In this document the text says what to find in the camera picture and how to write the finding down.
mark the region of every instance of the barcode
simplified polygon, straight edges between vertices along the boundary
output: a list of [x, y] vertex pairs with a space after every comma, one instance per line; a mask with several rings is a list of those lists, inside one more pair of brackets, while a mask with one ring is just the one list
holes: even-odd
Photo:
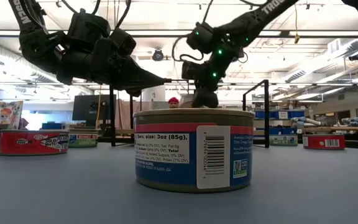
[[326, 139], [326, 147], [339, 147], [338, 139]]
[[205, 136], [205, 175], [224, 174], [224, 136]]

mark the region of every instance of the blue label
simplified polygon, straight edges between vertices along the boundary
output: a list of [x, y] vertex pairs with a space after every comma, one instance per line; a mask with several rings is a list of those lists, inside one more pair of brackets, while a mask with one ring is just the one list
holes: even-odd
[[76, 134], [71, 134], [70, 135], [70, 143], [75, 143], [77, 141], [77, 135]]
[[[146, 179], [163, 184], [197, 185], [196, 132], [187, 132], [181, 134], [189, 134], [188, 142], [190, 151], [188, 153], [188, 163], [179, 164], [159, 161], [156, 162], [138, 158], [135, 161], [136, 176], [141, 179]], [[164, 150], [163, 152], [150, 152], [148, 153], [148, 155], [152, 154], [157, 156], [160, 153], [163, 154], [170, 152]], [[185, 162], [185, 159], [182, 157], [178, 157], [175, 160], [177, 162]], [[230, 186], [249, 184], [252, 173], [251, 134], [231, 135], [230, 164], [228, 164], [227, 166], [230, 166]]]

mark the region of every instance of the ceiling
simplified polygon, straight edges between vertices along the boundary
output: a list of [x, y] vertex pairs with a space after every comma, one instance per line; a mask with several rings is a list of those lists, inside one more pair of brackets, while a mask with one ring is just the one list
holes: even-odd
[[[68, 30], [72, 12], [57, 0], [40, 0], [46, 11], [45, 23], [49, 30]], [[96, 1], [67, 0], [77, 11], [79, 8], [91, 12]], [[254, 3], [264, 3], [265, 0], [252, 0]], [[195, 22], [202, 21], [209, 0], [132, 0], [131, 8], [120, 28], [140, 34], [156, 34], [156, 30], [192, 30]], [[111, 27], [122, 16], [126, 7], [125, 1], [101, 1], [98, 15], [107, 18]], [[220, 26], [251, 9], [250, 6], [235, 0], [214, 1], [206, 22], [211, 26]], [[248, 56], [246, 63], [232, 63], [227, 70], [225, 82], [259, 82], [264, 78], [274, 79], [275, 73], [286, 74], [307, 60], [315, 58], [327, 50], [328, 43], [335, 35], [331, 30], [358, 30], [358, 13], [352, 7], [343, 5], [341, 0], [308, 0], [299, 1], [295, 7], [289, 8], [281, 16], [266, 26], [265, 30], [299, 30], [301, 39], [295, 44], [293, 38], [258, 38], [244, 52]], [[12, 9], [6, 0], [0, 0], [0, 31], [18, 30], [18, 25]], [[303, 30], [325, 30], [319, 32], [327, 38], [302, 38]], [[151, 56], [155, 49], [162, 49], [164, 55], [171, 56], [172, 45], [176, 38], [136, 38], [137, 46], [134, 55], [138, 63], [157, 75], [180, 78], [181, 64], [171, 60], [154, 62]], [[20, 44], [17, 37], [0, 35], [0, 47], [20, 55]], [[185, 40], [179, 41], [175, 55], [192, 54], [199, 56], [187, 46]], [[337, 72], [337, 67], [326, 67], [324, 73]]]

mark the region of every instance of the red hat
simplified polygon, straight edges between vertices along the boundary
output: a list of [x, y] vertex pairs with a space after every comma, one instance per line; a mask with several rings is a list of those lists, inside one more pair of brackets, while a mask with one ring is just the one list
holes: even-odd
[[168, 100], [168, 103], [171, 103], [171, 102], [179, 103], [179, 100], [176, 97], [172, 97]]

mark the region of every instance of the person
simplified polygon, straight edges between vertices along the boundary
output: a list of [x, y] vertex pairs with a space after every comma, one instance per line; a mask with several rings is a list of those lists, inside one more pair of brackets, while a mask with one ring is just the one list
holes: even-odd
[[179, 100], [176, 97], [172, 97], [168, 100], [169, 108], [176, 109], [179, 106]]

